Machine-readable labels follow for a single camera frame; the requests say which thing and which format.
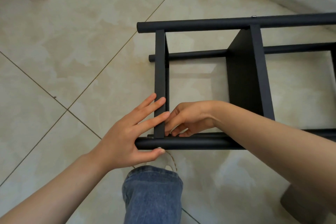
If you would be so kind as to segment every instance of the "person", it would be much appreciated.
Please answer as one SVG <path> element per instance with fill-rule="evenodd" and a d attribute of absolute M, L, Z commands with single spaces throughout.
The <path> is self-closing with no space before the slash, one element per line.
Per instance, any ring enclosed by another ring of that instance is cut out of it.
<path fill-rule="evenodd" d="M 151 162 L 165 153 L 160 148 L 138 151 L 134 145 L 138 136 L 164 121 L 166 135 L 180 137 L 207 128 L 221 129 L 293 185 L 336 212 L 335 142 L 221 101 L 181 103 L 171 113 L 141 122 L 166 101 L 160 98 L 153 102 L 155 98 L 151 94 L 116 122 L 93 150 L 6 213 L 0 223 L 67 222 L 109 171 Z M 182 189 L 182 180 L 173 171 L 151 165 L 133 169 L 122 187 L 124 223 L 179 223 Z"/>

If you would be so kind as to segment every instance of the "hand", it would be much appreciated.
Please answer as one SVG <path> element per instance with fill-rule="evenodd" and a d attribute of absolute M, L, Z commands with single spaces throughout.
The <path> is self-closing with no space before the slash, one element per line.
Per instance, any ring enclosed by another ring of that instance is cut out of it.
<path fill-rule="evenodd" d="M 166 136 L 176 126 L 171 132 L 172 136 L 177 136 L 187 128 L 185 132 L 179 134 L 180 137 L 188 137 L 205 129 L 215 127 L 214 119 L 210 114 L 211 107 L 212 101 L 180 103 L 166 120 Z"/>
<path fill-rule="evenodd" d="M 133 111 L 117 121 L 91 151 L 91 154 L 94 154 L 95 159 L 99 160 L 105 171 L 109 172 L 115 168 L 130 167 L 153 161 L 165 153 L 165 150 L 161 148 L 150 152 L 141 152 L 134 144 L 138 136 L 169 117 L 169 112 L 164 112 L 155 118 L 140 123 L 166 102 L 166 99 L 162 97 L 151 104 L 155 98 L 156 94 L 151 94 Z"/>

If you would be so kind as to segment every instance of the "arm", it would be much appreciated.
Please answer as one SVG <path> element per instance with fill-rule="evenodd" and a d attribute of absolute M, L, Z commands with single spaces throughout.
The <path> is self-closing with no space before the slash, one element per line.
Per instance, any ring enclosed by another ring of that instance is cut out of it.
<path fill-rule="evenodd" d="M 155 97 L 155 94 L 150 95 L 119 120 L 91 152 L 80 156 L 48 184 L 6 213 L 0 218 L 0 224 L 65 223 L 109 171 L 153 161 L 163 154 L 163 149 L 140 152 L 134 145 L 138 136 L 169 116 L 169 112 L 165 112 L 139 123 L 166 101 L 161 98 L 150 104 Z"/>
<path fill-rule="evenodd" d="M 181 103 L 166 134 L 190 136 L 217 127 L 293 185 L 336 212 L 336 143 L 221 101 Z"/>

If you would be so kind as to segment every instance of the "person's left hand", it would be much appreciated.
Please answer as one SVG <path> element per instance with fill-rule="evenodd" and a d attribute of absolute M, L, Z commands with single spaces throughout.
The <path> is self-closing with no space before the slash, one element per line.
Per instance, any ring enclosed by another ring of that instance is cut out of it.
<path fill-rule="evenodd" d="M 151 104 L 155 98 L 156 94 L 151 94 L 133 111 L 117 121 L 90 152 L 106 172 L 115 168 L 150 162 L 165 153 L 161 148 L 149 152 L 139 151 L 134 144 L 138 136 L 169 117 L 169 112 L 164 112 L 155 118 L 141 122 L 166 102 L 162 97 Z"/>

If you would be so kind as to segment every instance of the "leg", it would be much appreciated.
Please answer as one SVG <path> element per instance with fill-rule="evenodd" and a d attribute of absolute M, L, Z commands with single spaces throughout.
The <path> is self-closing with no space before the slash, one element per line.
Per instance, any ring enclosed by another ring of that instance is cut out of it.
<path fill-rule="evenodd" d="M 178 174 L 154 166 L 133 169 L 122 193 L 126 205 L 125 224 L 179 224 L 183 182 Z"/>

